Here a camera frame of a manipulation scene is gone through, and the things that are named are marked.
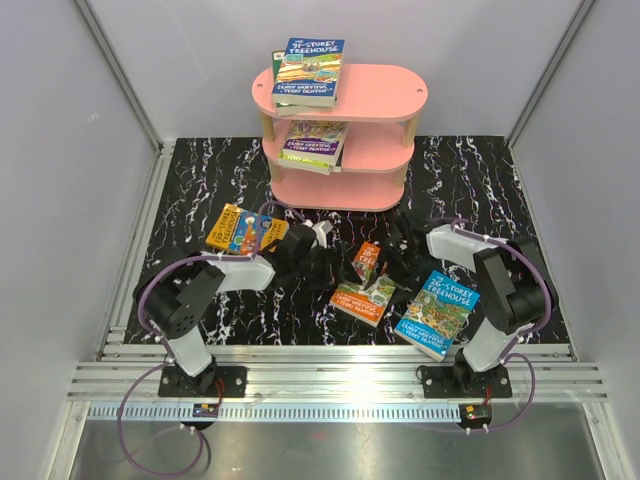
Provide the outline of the green paperback book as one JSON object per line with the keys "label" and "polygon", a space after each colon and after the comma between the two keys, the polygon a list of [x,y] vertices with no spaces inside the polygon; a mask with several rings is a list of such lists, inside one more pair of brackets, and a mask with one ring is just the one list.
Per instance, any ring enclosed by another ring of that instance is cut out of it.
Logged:
{"label": "green paperback book", "polygon": [[[271,53],[272,55],[272,72],[273,72],[273,80],[277,80],[277,76],[279,70],[281,68],[281,64],[285,58],[284,50],[275,50]],[[289,116],[289,115],[297,115],[301,113],[308,112],[324,112],[330,111],[329,107],[316,107],[316,106],[305,106],[305,105],[294,105],[288,103],[277,103],[276,104],[276,113],[279,116]]]}

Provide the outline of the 52-storey treehouse purple book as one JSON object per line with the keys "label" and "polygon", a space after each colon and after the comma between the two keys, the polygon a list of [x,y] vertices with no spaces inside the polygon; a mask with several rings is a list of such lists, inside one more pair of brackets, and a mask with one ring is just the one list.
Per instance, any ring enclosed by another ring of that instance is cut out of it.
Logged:
{"label": "52-storey treehouse purple book", "polygon": [[348,122],[293,120],[281,153],[335,165],[349,129]]}

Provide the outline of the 26-storey treehouse blue book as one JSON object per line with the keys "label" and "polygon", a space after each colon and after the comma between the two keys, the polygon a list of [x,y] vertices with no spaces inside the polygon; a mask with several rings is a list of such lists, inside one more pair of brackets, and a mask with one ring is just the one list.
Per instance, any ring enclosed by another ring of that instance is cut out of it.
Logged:
{"label": "26-storey treehouse blue book", "polygon": [[394,333],[436,361],[442,361],[468,321],[480,295],[432,271]]}

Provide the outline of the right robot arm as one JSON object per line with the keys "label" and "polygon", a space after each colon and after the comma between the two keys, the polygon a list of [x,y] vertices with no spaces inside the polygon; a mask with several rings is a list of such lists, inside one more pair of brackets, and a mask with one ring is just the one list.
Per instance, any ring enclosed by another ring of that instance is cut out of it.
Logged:
{"label": "right robot arm", "polygon": [[433,360],[417,378],[427,398],[509,398],[507,357],[542,329],[557,290],[536,242],[470,232],[463,220],[402,212],[378,262],[407,305],[395,334]]}

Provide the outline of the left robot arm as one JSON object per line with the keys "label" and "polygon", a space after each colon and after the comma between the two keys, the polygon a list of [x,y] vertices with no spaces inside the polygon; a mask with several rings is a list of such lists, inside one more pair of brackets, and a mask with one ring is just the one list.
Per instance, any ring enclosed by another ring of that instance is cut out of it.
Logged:
{"label": "left robot arm", "polygon": [[208,350],[200,323],[216,297],[231,292],[263,292],[296,281],[311,290],[328,290],[360,281],[344,246],[330,247],[329,221],[296,224],[281,239],[246,255],[180,250],[158,266],[133,293],[141,326],[165,348],[159,394],[164,397],[222,396],[225,373]]}

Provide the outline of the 130-storey treehouse orange book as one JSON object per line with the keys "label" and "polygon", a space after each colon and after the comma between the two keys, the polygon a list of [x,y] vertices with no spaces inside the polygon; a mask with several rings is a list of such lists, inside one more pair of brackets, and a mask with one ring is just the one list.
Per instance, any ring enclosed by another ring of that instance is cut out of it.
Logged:
{"label": "130-storey treehouse orange book", "polygon": [[285,220],[259,215],[239,206],[225,204],[205,244],[223,252],[248,255],[256,240],[264,248],[275,240],[282,240],[289,229]]}

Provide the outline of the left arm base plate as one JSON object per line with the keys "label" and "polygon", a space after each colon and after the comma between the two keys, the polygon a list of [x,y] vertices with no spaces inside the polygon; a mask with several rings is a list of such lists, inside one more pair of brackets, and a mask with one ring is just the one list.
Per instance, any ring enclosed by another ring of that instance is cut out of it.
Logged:
{"label": "left arm base plate", "polygon": [[178,366],[162,369],[158,396],[162,398],[245,397],[249,370],[245,366],[213,365],[196,377],[184,373]]}

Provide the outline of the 65-storey treehouse green book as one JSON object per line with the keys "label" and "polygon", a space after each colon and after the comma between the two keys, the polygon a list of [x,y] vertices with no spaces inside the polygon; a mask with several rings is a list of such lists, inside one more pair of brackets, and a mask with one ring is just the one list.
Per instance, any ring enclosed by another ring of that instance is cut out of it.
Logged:
{"label": "65-storey treehouse green book", "polygon": [[278,154],[278,163],[280,166],[284,168],[309,171],[309,172],[319,173],[323,175],[338,173],[338,172],[332,171],[335,165],[324,163],[318,160],[295,157],[295,156],[291,156],[283,153]]}

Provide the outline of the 91-storey treehouse blue book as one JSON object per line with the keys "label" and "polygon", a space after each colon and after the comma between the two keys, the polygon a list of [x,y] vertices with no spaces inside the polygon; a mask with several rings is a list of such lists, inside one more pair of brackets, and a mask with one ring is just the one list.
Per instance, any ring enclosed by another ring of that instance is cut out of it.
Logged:
{"label": "91-storey treehouse blue book", "polygon": [[329,107],[336,103],[345,41],[292,37],[285,48],[272,101]]}

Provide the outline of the dark brown paperback book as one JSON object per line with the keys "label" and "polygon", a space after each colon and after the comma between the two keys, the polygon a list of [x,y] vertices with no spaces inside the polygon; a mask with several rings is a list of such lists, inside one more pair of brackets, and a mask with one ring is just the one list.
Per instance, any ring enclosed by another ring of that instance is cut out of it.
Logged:
{"label": "dark brown paperback book", "polygon": [[340,153],[338,160],[332,169],[333,172],[340,172],[342,170],[343,156],[344,156],[344,151]]}

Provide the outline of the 78-storey treehouse orange book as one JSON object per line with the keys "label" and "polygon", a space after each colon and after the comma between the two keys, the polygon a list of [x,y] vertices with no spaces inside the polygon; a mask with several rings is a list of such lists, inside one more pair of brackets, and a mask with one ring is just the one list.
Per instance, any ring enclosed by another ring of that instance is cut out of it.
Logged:
{"label": "78-storey treehouse orange book", "polygon": [[352,262],[361,283],[340,284],[330,299],[336,310],[372,327],[379,324],[396,290],[395,283],[385,274],[373,278],[380,251],[379,246],[365,242]]}

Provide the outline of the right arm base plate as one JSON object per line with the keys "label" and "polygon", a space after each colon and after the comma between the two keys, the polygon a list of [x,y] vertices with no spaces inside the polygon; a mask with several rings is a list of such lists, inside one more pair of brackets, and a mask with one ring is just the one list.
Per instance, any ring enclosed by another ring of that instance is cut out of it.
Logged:
{"label": "right arm base plate", "polygon": [[425,399],[508,399],[513,395],[508,371],[501,365],[485,372],[473,372],[462,364],[421,365],[416,376]]}

